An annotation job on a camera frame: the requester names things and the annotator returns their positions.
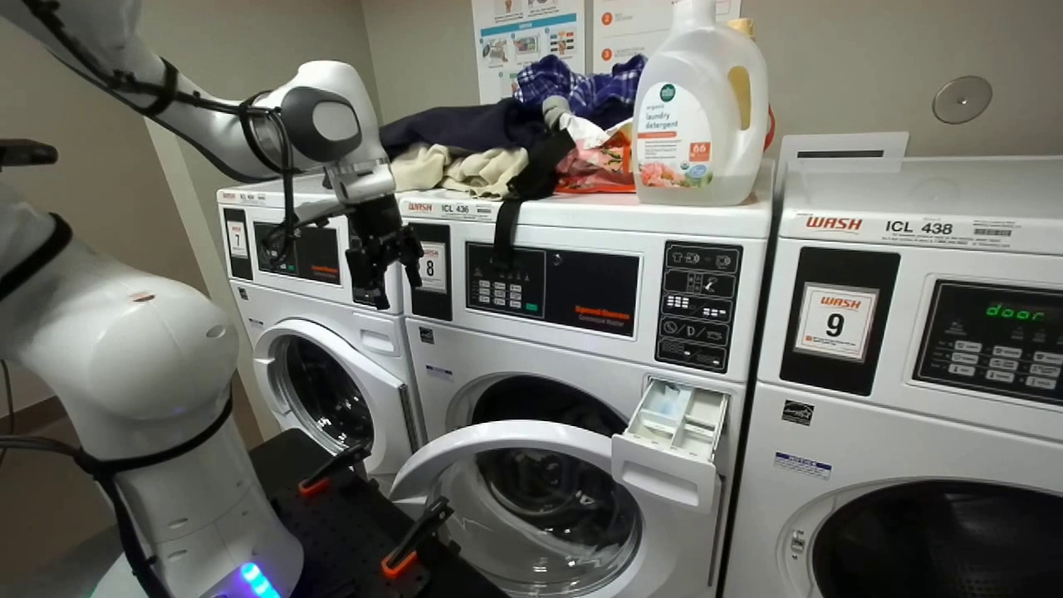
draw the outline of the white bottle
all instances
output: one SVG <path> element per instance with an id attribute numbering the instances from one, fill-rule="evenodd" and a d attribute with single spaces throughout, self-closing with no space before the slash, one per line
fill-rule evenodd
<path id="1" fill-rule="evenodd" d="M 763 161 L 767 122 L 760 50 L 747 37 L 714 27 L 711 0 L 676 0 L 670 33 L 648 57 L 636 98 L 639 201 L 743 203 Z"/>

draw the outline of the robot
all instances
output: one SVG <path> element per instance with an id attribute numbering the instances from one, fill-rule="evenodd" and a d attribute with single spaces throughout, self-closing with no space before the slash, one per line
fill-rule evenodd
<path id="1" fill-rule="evenodd" d="M 0 0 L 0 18 L 235 178 L 288 184 L 318 170 L 335 203 L 303 212 L 288 203 L 279 254 L 299 225 L 349 217 L 353 283 L 378 306 L 384 265 L 419 260 L 353 65 L 305 63 L 288 82 L 235 103 L 202 94 L 136 37 L 141 0 Z M 22 147 L 0 161 L 48 156 Z M 0 188 L 0 329 L 0 358 L 61 397 L 84 444 L 53 449 L 112 501 L 124 557 L 95 596 L 296 592 L 305 556 L 270 507 L 231 420 L 235 333 L 211 298 L 93 254 L 61 217 Z"/>

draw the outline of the washing machine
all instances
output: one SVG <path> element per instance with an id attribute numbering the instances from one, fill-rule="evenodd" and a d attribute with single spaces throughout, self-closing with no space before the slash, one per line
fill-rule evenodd
<path id="1" fill-rule="evenodd" d="M 391 498 L 507 596 L 714 596 L 771 203 L 401 195 L 425 417 Z"/>
<path id="2" fill-rule="evenodd" d="M 1060 596 L 1063 161 L 783 195 L 723 596 Z"/>
<path id="3" fill-rule="evenodd" d="M 296 175 L 296 207 L 332 192 Z M 255 390 L 282 430 L 327 451 L 368 449 L 365 473 L 390 482 L 422 440 L 399 314 L 399 265 L 384 273 L 390 308 L 353 291 L 346 217 L 299 229 L 277 248 L 279 184 L 218 188 L 226 265 L 253 341 Z"/>

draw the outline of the round glass door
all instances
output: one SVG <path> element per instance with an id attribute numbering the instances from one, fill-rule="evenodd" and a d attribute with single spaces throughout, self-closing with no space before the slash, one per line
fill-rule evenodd
<path id="1" fill-rule="evenodd" d="M 282 335 L 274 347 L 274 390 L 318 444 L 373 444 L 373 413 L 359 381 L 317 341 Z"/>
<path id="2" fill-rule="evenodd" d="M 816 536 L 823 598 L 1058 598 L 1063 498 L 924 482 L 843 505 Z"/>
<path id="3" fill-rule="evenodd" d="M 537 420 L 595 432 L 624 421 L 592 397 L 549 380 L 492 386 L 472 421 Z M 641 516 L 613 473 L 549 449 L 492 449 L 456 461 L 439 489 L 456 516 L 448 539 L 507 596 L 585 596 L 639 552 Z"/>

